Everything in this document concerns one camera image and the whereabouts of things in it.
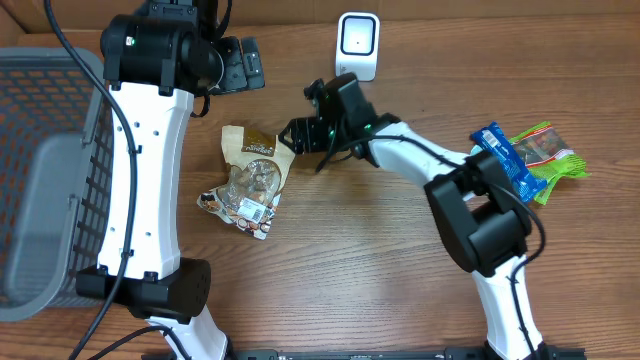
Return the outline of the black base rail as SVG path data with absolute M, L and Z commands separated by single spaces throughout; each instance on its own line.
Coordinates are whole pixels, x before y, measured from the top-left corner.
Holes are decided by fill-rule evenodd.
M 276 350 L 236 351 L 238 360 L 498 360 L 488 346 L 449 347 L 439 351 L 384 352 L 278 352 Z

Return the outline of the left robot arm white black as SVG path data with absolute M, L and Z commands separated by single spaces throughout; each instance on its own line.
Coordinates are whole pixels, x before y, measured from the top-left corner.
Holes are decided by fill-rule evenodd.
M 163 334 L 175 359 L 224 359 L 228 337 L 207 308 L 211 268 L 182 256 L 176 211 L 181 152 L 197 98 L 259 89 L 256 42 L 226 35 L 214 1 L 147 1 L 101 36 L 99 90 L 113 113 L 109 214 L 76 292 L 120 304 Z

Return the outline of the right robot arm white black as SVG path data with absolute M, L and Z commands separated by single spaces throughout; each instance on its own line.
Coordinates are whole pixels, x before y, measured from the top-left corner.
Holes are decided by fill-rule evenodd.
M 531 313 L 526 239 L 541 222 L 512 189 L 498 159 L 443 148 L 391 113 L 379 114 L 355 74 L 304 90 L 314 115 L 292 119 L 278 138 L 295 154 L 323 154 L 319 169 L 348 152 L 421 187 L 443 246 L 470 273 L 487 322 L 487 353 L 539 359 L 544 340 Z

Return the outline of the blue snack bar wrapper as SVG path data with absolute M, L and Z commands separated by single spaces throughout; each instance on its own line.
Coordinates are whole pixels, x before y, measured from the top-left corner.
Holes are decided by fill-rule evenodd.
M 472 133 L 470 138 L 481 150 L 490 152 L 499 160 L 523 202 L 531 202 L 546 187 L 546 181 L 530 172 L 496 122 Z

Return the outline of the brown nut snack bag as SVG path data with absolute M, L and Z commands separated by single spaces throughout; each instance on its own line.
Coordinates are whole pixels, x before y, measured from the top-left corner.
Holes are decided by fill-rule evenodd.
M 233 125 L 222 128 L 221 149 L 228 181 L 202 193 L 197 204 L 225 223 L 264 240 L 295 153 L 275 135 Z

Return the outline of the white barcode scanner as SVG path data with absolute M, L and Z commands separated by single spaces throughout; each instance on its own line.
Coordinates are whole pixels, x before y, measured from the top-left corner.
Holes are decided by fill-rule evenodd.
M 376 77 L 380 20 L 374 13 L 346 12 L 338 20 L 335 75 L 354 73 L 359 81 Z

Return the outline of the grey plastic mesh basket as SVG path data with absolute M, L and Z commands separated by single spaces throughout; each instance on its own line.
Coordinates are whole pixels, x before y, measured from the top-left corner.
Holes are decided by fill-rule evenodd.
M 1 51 L 1 319 L 92 307 L 109 211 L 111 108 L 62 48 Z

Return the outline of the green candy bag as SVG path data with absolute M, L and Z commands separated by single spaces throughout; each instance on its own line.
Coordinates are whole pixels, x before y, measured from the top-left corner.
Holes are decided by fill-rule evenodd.
M 547 183 L 534 197 L 540 205 L 547 204 L 560 179 L 589 176 L 586 161 L 575 153 L 548 121 L 512 137 L 509 142 L 529 171 Z

